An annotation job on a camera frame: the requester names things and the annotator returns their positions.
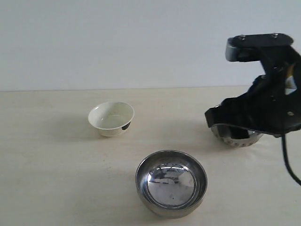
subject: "robotic arm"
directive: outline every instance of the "robotic arm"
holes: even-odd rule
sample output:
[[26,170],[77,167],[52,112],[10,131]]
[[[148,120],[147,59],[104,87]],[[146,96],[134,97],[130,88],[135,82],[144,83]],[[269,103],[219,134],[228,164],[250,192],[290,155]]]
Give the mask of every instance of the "robotic arm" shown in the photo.
[[291,37],[281,33],[229,38],[226,59],[260,61],[265,74],[246,93],[208,109],[205,117],[213,133],[231,146],[252,145],[263,134],[281,137],[285,165],[301,185],[290,169],[285,141],[287,133],[301,129],[301,56],[292,43]]

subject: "white ceramic bowl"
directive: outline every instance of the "white ceramic bowl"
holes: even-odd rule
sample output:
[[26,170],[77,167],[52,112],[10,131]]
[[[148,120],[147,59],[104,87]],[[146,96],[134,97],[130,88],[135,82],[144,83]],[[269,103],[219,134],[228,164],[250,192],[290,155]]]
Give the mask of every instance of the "white ceramic bowl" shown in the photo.
[[128,130],[134,114],[133,107],[128,103],[105,102],[90,111],[88,121],[101,135],[113,137]]

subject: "screw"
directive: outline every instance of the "screw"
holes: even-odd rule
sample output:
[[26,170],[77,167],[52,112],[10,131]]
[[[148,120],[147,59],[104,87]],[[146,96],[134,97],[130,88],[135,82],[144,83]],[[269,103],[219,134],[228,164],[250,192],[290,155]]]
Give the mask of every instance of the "screw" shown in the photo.
[[277,33],[272,33],[272,36],[274,39],[276,39],[278,37],[278,34]]
[[240,38],[242,41],[244,41],[244,40],[246,39],[246,36],[245,36],[244,34],[241,34],[241,35],[239,36],[239,38]]

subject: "table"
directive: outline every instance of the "table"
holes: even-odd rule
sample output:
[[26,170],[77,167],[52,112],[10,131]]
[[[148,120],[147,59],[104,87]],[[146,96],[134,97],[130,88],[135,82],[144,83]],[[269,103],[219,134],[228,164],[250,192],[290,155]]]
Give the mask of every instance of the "table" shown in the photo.
[[[301,187],[285,170],[279,138],[229,149],[204,112],[247,87],[0,93],[2,226],[300,225]],[[129,131],[101,137],[87,121],[95,105],[135,108]],[[301,132],[288,152],[301,177]],[[203,203],[181,219],[160,219],[139,200],[135,171],[152,152],[175,149],[208,176]]]

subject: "bowl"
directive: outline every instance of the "bowl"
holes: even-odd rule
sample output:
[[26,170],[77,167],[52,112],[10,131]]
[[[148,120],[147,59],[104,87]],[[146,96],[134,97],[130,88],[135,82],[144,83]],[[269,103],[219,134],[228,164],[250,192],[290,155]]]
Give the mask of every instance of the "bowl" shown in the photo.
[[128,103],[104,102],[90,111],[88,121],[101,135],[113,137],[129,129],[134,114],[133,107]]
[[150,154],[138,166],[136,188],[141,201],[153,213],[181,218],[203,201],[207,175],[192,156],[163,150]]

